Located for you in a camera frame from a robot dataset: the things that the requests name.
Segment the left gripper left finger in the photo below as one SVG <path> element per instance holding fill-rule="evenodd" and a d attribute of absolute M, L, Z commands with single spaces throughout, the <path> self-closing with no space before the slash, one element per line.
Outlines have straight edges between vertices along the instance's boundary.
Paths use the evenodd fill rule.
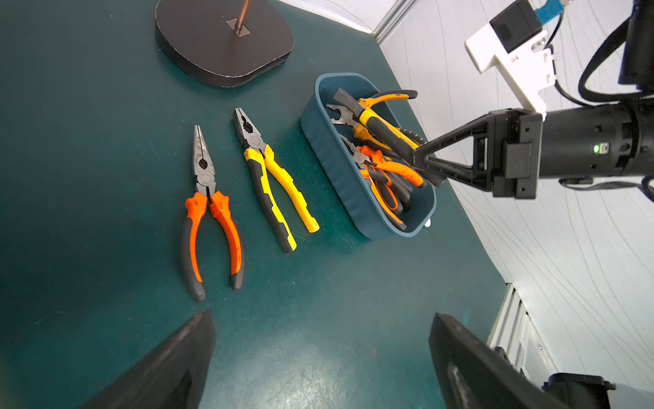
<path fill-rule="evenodd" d="M 105 390 L 88 408 L 197 408 L 216 345 L 212 311 L 192 316 Z"/>

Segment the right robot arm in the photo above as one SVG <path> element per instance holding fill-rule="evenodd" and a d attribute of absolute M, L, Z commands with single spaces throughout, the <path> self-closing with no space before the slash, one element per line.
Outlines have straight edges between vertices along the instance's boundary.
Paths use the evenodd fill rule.
<path fill-rule="evenodd" d="M 579 101 L 548 112 L 541 90 L 557 85 L 545 32 L 565 2 L 515 1 L 466 41 L 480 72 L 497 68 L 520 108 L 490 112 L 408 150 L 405 160 L 432 182 L 461 182 L 500 198 L 534 199 L 538 182 L 577 191 L 635 187 L 653 194 L 653 4 L 631 15 L 584 69 Z"/>

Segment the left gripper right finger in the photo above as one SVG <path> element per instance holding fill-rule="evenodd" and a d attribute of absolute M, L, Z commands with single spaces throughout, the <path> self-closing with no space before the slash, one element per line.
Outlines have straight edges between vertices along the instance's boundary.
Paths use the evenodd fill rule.
<path fill-rule="evenodd" d="M 563 408 L 450 315 L 437 314 L 430 352 L 448 408 Z"/>

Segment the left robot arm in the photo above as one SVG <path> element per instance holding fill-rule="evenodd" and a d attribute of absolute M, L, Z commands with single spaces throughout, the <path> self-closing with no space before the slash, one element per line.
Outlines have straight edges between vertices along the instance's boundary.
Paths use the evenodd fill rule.
<path fill-rule="evenodd" d="M 84 407 L 197 408 L 215 345 L 214 318 L 206 309 Z M 451 315 L 435 315 L 429 349 L 449 408 L 608 408 L 608 394 L 617 388 L 601 376 L 576 373 L 555 373 L 536 387 Z"/>

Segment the blue storage box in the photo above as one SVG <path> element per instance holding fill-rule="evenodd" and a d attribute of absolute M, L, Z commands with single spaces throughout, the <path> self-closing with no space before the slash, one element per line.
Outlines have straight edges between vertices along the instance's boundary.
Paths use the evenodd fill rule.
<path fill-rule="evenodd" d="M 434 188 L 358 124 L 344 103 L 335 100 L 338 90 L 375 109 L 394 129 L 399 123 L 386 101 L 413 98 L 416 92 L 381 93 L 360 74 L 327 73 L 316 80 L 300 119 L 357 230 L 371 240 L 416 236 L 436 209 Z"/>

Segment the black yellow striped pliers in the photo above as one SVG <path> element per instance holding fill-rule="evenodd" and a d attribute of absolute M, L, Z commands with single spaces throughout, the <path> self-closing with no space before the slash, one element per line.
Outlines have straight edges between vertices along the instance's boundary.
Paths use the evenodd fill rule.
<path fill-rule="evenodd" d="M 403 133 L 407 138 L 409 138 L 411 141 L 413 141 L 414 143 L 416 143 L 416 144 L 419 145 L 419 146 L 422 146 L 422 145 L 424 145 L 424 144 L 426 143 L 426 141 L 425 141 L 421 136 L 419 136 L 419 134 L 416 134 L 416 133 L 413 132 L 413 131 L 409 131 L 409 130 L 407 130 L 407 129 L 400 129 L 400 131 L 401 131 L 401 132 L 402 132 L 402 133 Z"/>

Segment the orange striped black pliers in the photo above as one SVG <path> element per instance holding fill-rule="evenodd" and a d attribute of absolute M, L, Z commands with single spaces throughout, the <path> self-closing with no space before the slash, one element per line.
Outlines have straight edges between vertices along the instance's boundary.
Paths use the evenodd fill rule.
<path fill-rule="evenodd" d="M 406 225 L 399 217 L 403 207 L 400 199 L 393 192 L 390 176 L 372 165 L 359 165 L 359 172 L 383 210 L 384 216 L 395 228 L 405 231 Z"/>

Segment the black metal glass stand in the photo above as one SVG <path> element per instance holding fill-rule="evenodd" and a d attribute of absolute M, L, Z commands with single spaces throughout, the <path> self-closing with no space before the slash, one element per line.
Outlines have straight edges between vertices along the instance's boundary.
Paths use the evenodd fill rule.
<path fill-rule="evenodd" d="M 269 1 L 160 1 L 155 34 L 165 55 L 189 76 L 236 88 L 282 64 L 293 32 Z"/>

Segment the yellow grey pliers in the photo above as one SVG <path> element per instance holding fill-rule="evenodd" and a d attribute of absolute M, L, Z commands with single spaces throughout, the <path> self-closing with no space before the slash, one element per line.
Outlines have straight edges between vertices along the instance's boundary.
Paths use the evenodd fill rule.
<path fill-rule="evenodd" d="M 409 145 L 404 139 L 405 135 L 401 131 L 398 131 L 395 126 L 391 125 L 372 109 L 363 107 L 358 100 L 354 99 L 344 89 L 337 90 L 334 100 L 350 109 L 357 121 L 366 127 L 374 138 L 387 145 L 407 164 L 411 166 L 415 165 L 414 152 L 417 147 L 413 148 Z"/>

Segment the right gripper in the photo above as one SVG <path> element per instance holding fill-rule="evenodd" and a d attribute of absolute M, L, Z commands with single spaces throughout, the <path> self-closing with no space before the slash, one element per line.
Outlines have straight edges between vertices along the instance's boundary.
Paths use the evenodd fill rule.
<path fill-rule="evenodd" d="M 437 152 L 470 140 L 472 162 L 436 158 Z M 496 198 L 535 199 L 541 165 L 543 116 L 538 112 L 500 110 L 482 115 L 411 152 L 421 176 L 440 187 L 446 179 Z"/>

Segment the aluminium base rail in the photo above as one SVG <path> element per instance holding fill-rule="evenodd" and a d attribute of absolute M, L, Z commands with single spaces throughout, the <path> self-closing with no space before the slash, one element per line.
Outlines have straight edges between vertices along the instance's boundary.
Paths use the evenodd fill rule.
<path fill-rule="evenodd" d="M 490 349 L 535 385 L 542 386 L 558 369 L 513 283 L 506 292 L 487 340 Z"/>

